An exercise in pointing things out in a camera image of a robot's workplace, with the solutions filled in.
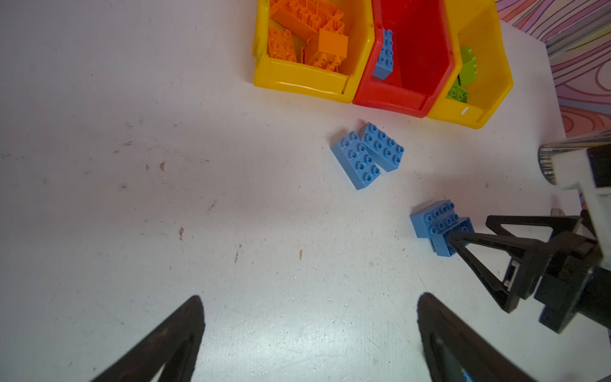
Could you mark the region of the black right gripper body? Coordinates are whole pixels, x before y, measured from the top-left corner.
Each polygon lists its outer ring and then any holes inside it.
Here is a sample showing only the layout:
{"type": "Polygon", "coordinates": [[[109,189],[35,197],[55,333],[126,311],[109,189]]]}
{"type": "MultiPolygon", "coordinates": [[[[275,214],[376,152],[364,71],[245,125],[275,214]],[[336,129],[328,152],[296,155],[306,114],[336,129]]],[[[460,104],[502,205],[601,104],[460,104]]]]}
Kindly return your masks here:
{"type": "Polygon", "coordinates": [[[539,322],[560,334],[577,315],[610,328],[610,271],[601,266],[596,240],[563,232],[548,242],[530,240],[514,287],[544,305],[539,322]]]}

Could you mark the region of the blue long brick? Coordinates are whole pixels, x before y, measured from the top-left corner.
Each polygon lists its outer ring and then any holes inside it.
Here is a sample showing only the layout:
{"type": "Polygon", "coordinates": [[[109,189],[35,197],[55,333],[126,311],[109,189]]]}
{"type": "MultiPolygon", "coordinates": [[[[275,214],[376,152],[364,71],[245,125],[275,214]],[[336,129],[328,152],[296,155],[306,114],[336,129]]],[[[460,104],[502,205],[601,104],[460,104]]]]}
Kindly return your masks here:
{"type": "Polygon", "coordinates": [[[393,56],[393,32],[391,30],[383,30],[383,46],[380,50],[372,76],[376,79],[385,81],[393,72],[393,56]]]}

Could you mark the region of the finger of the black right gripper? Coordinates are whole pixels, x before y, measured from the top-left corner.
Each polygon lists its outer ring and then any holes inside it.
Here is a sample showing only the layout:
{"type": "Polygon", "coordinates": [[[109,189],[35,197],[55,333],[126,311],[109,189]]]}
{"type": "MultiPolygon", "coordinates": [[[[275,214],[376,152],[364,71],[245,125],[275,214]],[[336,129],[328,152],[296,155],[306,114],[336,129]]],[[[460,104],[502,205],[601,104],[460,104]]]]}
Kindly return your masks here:
{"type": "Polygon", "coordinates": [[[535,293],[547,267],[547,244],[541,240],[452,232],[449,243],[506,313],[535,293]]]}
{"type": "Polygon", "coordinates": [[[547,227],[552,229],[551,239],[562,232],[576,232],[582,223],[580,216],[488,216],[485,225],[498,236],[515,237],[504,226],[547,227]]]}

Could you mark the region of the blue brick studs up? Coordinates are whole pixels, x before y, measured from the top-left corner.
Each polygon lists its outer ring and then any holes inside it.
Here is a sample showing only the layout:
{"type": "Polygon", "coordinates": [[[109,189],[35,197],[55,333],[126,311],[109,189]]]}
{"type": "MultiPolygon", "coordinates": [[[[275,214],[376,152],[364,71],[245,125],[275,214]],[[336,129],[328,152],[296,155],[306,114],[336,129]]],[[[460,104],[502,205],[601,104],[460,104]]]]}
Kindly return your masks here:
{"type": "Polygon", "coordinates": [[[434,202],[410,215],[415,235],[429,239],[434,234],[444,234],[459,224],[455,204],[451,200],[434,202]]]}

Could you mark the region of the green long brick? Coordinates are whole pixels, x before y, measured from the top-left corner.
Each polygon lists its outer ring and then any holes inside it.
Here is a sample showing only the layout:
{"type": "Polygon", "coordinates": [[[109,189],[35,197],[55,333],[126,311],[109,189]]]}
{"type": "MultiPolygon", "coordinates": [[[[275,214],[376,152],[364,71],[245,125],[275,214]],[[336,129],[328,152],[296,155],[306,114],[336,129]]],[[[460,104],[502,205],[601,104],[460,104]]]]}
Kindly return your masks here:
{"type": "Polygon", "coordinates": [[[467,46],[462,46],[460,48],[461,59],[462,59],[462,69],[458,75],[458,81],[461,87],[466,87],[469,84],[472,84],[477,79],[477,58],[473,54],[471,48],[467,46]]]}

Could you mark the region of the orange small brick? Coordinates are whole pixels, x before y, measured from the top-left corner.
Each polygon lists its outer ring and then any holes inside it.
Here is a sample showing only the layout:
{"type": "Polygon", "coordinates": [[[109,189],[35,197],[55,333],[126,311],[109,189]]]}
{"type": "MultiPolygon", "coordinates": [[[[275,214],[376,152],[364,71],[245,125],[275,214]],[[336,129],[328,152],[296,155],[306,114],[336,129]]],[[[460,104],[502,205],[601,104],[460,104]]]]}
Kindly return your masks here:
{"type": "Polygon", "coordinates": [[[348,36],[320,30],[309,42],[304,64],[335,72],[348,57],[348,36]]]}

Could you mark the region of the green square brick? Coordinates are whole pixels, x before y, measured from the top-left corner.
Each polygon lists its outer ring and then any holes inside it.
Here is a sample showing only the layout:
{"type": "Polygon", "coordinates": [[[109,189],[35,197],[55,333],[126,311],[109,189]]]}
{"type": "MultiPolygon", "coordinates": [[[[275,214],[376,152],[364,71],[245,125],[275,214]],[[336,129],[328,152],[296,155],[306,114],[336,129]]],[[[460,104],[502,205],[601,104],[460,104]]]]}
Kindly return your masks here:
{"type": "Polygon", "coordinates": [[[446,98],[461,103],[468,103],[468,96],[469,92],[461,86],[460,79],[457,78],[448,91],[446,98]]]}

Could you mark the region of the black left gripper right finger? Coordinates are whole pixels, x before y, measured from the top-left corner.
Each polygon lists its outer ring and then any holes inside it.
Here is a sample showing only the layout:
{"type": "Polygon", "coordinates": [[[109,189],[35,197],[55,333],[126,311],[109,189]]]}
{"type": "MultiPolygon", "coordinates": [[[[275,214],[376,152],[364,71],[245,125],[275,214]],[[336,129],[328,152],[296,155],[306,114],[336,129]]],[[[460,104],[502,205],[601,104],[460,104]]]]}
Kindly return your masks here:
{"type": "Polygon", "coordinates": [[[431,293],[420,296],[417,313],[431,380],[533,380],[431,293]]]}

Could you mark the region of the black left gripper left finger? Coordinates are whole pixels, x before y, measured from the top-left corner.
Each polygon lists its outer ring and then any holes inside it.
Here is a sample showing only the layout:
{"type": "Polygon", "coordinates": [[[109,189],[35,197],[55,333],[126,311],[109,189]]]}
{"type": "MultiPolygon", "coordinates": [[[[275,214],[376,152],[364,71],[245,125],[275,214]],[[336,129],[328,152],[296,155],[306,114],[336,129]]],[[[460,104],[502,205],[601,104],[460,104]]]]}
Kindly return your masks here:
{"type": "Polygon", "coordinates": [[[190,381],[205,332],[199,296],[187,299],[95,381],[190,381]]]}

